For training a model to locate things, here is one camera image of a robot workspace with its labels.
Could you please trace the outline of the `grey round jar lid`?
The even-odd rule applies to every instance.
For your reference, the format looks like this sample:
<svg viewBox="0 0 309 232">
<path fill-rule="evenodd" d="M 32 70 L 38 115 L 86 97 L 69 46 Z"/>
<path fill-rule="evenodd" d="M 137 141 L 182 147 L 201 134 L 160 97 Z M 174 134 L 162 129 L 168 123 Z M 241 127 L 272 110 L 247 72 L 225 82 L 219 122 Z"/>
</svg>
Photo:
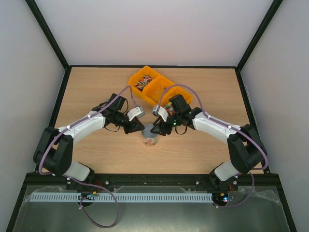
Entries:
<svg viewBox="0 0 309 232">
<path fill-rule="evenodd" d="M 155 134 L 155 133 L 151 132 L 152 128 L 153 128 L 153 124 L 151 124 L 151 123 L 148 123 L 148 124 L 144 125 L 144 130 L 141 131 L 141 134 L 142 134 L 142 136 L 145 139 L 151 140 L 151 139 L 154 139 L 154 138 L 158 137 L 158 134 Z"/>
</svg>

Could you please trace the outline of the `clear plastic jar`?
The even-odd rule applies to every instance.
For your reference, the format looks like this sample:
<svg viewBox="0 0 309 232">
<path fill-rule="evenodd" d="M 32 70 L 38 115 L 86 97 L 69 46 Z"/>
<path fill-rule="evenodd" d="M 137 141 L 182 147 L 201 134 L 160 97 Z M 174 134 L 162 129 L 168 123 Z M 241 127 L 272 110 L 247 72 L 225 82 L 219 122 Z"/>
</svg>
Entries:
<svg viewBox="0 0 309 232">
<path fill-rule="evenodd" d="M 143 144 L 146 146 L 155 146 L 158 143 L 159 137 L 156 135 L 155 137 L 143 137 Z"/>
</svg>

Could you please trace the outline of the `yellow bin with gummies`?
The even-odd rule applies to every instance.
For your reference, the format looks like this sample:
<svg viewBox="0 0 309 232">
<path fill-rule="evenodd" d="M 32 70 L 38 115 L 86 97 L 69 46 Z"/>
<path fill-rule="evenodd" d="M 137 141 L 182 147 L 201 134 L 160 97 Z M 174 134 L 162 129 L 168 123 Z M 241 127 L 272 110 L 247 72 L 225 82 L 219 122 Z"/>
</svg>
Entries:
<svg viewBox="0 0 309 232">
<path fill-rule="evenodd" d="M 171 85 L 174 85 L 172 81 L 165 76 L 158 75 L 143 89 L 142 99 L 151 106 L 155 106 L 159 103 L 162 93 Z"/>
</svg>

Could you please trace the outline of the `yellow bin with lollipops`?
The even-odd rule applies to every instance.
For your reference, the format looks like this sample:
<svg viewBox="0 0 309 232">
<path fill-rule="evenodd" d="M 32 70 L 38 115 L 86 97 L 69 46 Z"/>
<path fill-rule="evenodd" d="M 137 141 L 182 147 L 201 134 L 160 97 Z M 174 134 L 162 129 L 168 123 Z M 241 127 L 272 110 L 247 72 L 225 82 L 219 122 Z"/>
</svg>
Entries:
<svg viewBox="0 0 309 232">
<path fill-rule="evenodd" d="M 159 76 L 159 73 L 149 66 L 144 66 L 136 74 L 130 77 L 128 85 L 132 87 L 132 91 L 139 97 L 143 96 L 145 88 Z"/>
</svg>

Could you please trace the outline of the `yellow bin with colourful candies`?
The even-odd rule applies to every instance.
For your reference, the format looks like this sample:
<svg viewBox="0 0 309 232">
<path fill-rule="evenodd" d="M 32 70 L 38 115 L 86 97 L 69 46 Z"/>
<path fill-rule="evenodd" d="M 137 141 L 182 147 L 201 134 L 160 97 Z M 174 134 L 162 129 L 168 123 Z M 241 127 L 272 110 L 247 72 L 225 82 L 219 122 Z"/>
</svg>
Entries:
<svg viewBox="0 0 309 232">
<path fill-rule="evenodd" d="M 162 85 L 160 84 L 159 87 L 154 90 L 152 92 L 153 94 L 153 100 L 154 100 L 154 105 L 158 105 L 159 104 L 159 101 L 160 101 L 160 98 L 163 94 L 163 92 L 168 88 L 169 86 L 168 85 Z M 182 87 L 179 87 L 179 86 L 176 86 L 176 87 L 173 87 L 171 89 L 169 89 L 165 95 L 163 96 L 163 99 L 161 101 L 161 106 L 163 108 L 165 108 L 169 113 L 171 113 L 172 111 L 174 111 L 172 109 L 172 106 L 171 106 L 171 103 L 170 103 L 170 98 L 176 96 L 176 95 L 182 95 L 184 97 L 184 99 L 186 100 L 187 103 L 190 103 L 192 98 L 193 98 L 193 95 L 190 94 L 187 90 L 185 90 L 184 88 Z"/>
</svg>

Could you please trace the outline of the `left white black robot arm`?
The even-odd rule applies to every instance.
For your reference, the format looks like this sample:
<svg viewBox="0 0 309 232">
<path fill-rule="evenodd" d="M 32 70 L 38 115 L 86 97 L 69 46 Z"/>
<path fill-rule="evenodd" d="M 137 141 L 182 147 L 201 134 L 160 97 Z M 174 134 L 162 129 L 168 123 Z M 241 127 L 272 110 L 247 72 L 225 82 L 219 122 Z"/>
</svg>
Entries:
<svg viewBox="0 0 309 232">
<path fill-rule="evenodd" d="M 92 108 L 81 119 L 60 128 L 45 128 L 33 155 L 39 171 L 45 169 L 45 174 L 85 181 L 92 169 L 72 158 L 73 148 L 79 141 L 110 124 L 123 128 L 125 134 L 144 130 L 139 120 L 144 110 L 137 105 L 121 112 L 126 101 L 126 98 L 114 93 L 108 101 Z"/>
</svg>

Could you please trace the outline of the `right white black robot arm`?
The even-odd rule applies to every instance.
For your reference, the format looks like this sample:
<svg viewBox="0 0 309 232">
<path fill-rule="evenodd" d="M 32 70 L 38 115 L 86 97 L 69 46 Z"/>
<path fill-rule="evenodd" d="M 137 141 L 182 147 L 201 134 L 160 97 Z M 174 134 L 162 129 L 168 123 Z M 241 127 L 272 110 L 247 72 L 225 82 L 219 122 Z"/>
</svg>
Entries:
<svg viewBox="0 0 309 232">
<path fill-rule="evenodd" d="M 229 161 L 210 172 L 210 183 L 215 189 L 222 189 L 227 181 L 238 175 L 247 174 L 262 161 L 267 152 L 255 128 L 249 124 L 238 126 L 217 119 L 200 107 L 191 108 L 181 94 L 169 100 L 173 113 L 156 105 L 153 114 L 158 119 L 153 123 L 151 133 L 169 135 L 177 126 L 205 132 L 227 144 Z"/>
</svg>

